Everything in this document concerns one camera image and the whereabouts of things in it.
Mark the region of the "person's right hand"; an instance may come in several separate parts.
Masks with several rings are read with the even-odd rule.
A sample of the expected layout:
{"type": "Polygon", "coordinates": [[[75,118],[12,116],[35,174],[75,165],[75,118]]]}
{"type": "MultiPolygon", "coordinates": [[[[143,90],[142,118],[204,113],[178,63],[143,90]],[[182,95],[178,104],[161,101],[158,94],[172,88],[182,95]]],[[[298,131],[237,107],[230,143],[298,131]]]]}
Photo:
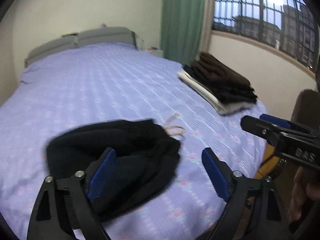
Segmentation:
{"type": "Polygon", "coordinates": [[[294,177],[291,201],[288,209],[289,222],[298,221],[302,216],[302,206],[307,199],[319,201],[319,173],[299,167],[294,177]]]}

